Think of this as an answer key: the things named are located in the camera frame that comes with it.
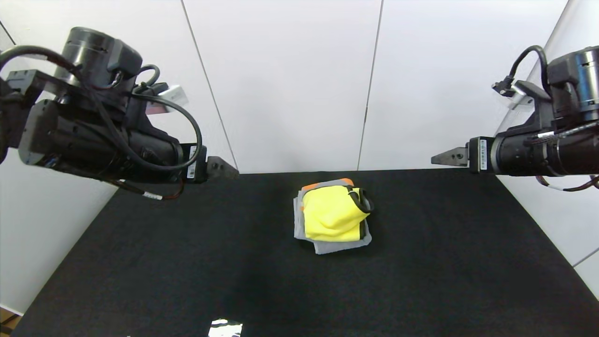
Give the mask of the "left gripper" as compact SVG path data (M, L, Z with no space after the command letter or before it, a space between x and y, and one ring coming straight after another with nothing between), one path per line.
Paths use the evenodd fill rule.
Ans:
M132 181L139 183L199 183L207 179L237 179L239 171L220 156L208 156L206 147L197 147L196 143L180 143L168 134L159 137L140 132L132 132L132 149L146 162L157 166L176 166L190 160L199 152L194 163L180 170L157 171L133 165Z

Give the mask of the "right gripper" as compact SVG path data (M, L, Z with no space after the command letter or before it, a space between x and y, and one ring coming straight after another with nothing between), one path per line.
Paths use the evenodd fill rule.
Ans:
M526 146L528 136L475 137L431 157L437 166L468 167L471 173L539 176L544 173L542 146Z

